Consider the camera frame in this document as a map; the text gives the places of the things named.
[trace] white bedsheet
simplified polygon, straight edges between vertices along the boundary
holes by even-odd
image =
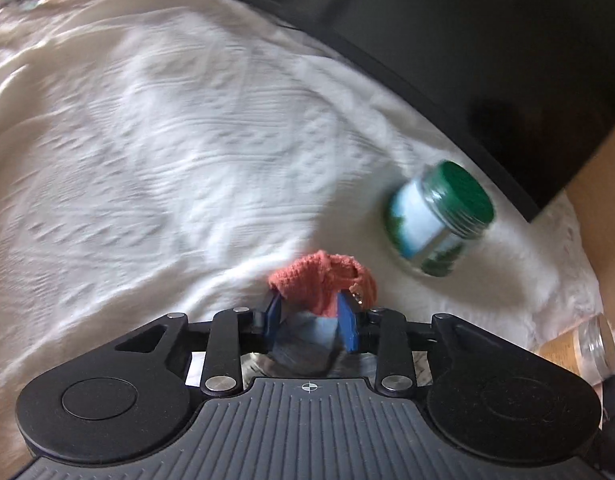
[[[400,99],[232,0],[66,0],[0,15],[0,480],[39,373],[155,317],[206,320],[324,248],[412,320],[452,312],[522,346],[602,308],[560,196],[531,225]],[[451,158],[498,220],[422,280],[379,205]]]

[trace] clear plastic jar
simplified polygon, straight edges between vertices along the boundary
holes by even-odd
[[[494,206],[466,170],[449,160],[428,168],[389,200],[387,235],[399,255],[429,276],[447,276],[494,221]]]
[[[603,314],[548,341],[537,354],[584,378],[592,386],[615,375],[614,338]]]

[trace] blue gripper pad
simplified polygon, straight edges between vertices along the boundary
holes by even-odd
[[[339,319],[339,334],[347,352],[359,350],[359,332],[356,313],[352,310],[345,296],[339,292],[336,297],[337,317]]]
[[[281,323],[281,309],[283,307],[283,297],[276,290],[269,293],[269,305],[266,305],[267,311],[265,314],[265,341],[271,349],[274,346],[276,333],[279,330]]]

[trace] black monitor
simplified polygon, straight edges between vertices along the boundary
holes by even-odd
[[[425,115],[527,219],[615,125],[615,0],[243,0]]]

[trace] red cloth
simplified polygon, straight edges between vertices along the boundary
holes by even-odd
[[[360,295],[364,309],[377,301],[377,284],[366,267],[351,256],[325,251],[303,256],[268,279],[283,298],[313,314],[336,317],[336,295],[346,288]]]

